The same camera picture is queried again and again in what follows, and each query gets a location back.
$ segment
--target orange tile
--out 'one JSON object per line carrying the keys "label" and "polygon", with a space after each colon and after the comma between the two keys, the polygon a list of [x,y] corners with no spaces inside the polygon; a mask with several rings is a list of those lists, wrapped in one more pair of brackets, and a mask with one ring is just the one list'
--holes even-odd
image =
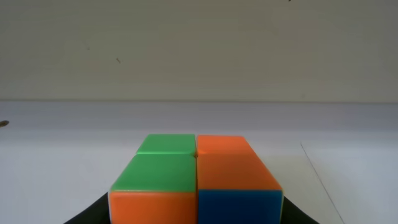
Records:
{"label": "orange tile", "polygon": [[282,190],[256,155],[201,155],[197,173],[198,190]]}
{"label": "orange tile", "polygon": [[249,143],[242,136],[199,135],[197,154],[255,154]]}
{"label": "orange tile", "polygon": [[112,224],[196,224],[196,192],[110,192]]}

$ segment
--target white table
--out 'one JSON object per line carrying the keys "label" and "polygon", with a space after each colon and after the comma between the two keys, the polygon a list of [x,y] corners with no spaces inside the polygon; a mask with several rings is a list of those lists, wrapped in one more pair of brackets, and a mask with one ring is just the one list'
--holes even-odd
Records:
{"label": "white table", "polygon": [[320,223],[395,223],[397,114],[398,105],[0,101],[10,121],[0,128],[0,223],[67,221],[149,133],[243,135]]}

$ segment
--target white surface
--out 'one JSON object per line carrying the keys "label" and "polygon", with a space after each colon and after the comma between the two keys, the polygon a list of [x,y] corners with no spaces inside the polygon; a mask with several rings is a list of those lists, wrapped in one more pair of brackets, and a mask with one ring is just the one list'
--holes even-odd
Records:
{"label": "white surface", "polygon": [[397,102],[396,21],[395,0],[2,0],[0,99]]}
{"label": "white surface", "polygon": [[345,223],[397,222],[397,140],[303,145]]}
{"label": "white surface", "polygon": [[[329,176],[317,170],[327,183],[326,189],[331,189],[329,193],[346,224],[356,223],[358,218],[352,216],[362,213],[372,216],[369,220],[375,223],[394,223],[395,202],[388,194],[370,197],[368,193],[375,186],[374,179],[387,183],[382,186],[387,192],[398,186],[388,175],[392,170],[381,175],[384,165],[386,169],[396,168],[389,163],[398,159],[393,147],[386,151],[381,146],[398,139],[397,114],[398,105],[0,101],[0,120],[10,121],[7,127],[0,128],[0,191],[6,192],[0,200],[0,223],[68,220],[109,189],[149,133],[246,136],[286,196],[321,224],[341,221],[300,142],[307,145],[332,139],[343,141],[343,146],[347,140],[358,144],[373,142],[364,155],[388,155],[388,163],[360,157],[360,149],[356,152],[359,162],[342,158],[348,165],[341,165],[338,155],[333,156],[332,152],[316,154],[316,147],[308,153],[310,158],[316,155],[315,168],[322,159],[322,170],[352,169],[344,176],[336,172]],[[363,174],[374,179],[362,178],[356,166],[361,165],[361,160],[378,167],[365,167]],[[338,188],[345,185],[346,178],[358,180],[353,182],[358,185],[336,190],[327,178],[333,179]],[[341,205],[340,198],[350,198],[353,189],[359,189],[354,191],[357,202],[362,202],[358,198],[368,198],[366,202],[383,205],[373,213],[368,213],[365,205]],[[391,210],[381,210],[387,206]]]}

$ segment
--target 2x2 rubik's cube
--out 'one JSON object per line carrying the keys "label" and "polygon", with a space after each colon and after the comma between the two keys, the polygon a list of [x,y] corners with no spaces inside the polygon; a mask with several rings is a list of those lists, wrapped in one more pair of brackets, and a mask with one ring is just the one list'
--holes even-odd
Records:
{"label": "2x2 rubik's cube", "polygon": [[242,136],[150,134],[109,192],[113,224],[275,224],[282,202]]}

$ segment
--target wall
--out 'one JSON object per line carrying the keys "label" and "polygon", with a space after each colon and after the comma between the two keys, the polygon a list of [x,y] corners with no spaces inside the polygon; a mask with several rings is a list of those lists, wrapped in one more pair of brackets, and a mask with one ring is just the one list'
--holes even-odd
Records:
{"label": "wall", "polygon": [[0,2],[0,100],[398,102],[393,0]]}

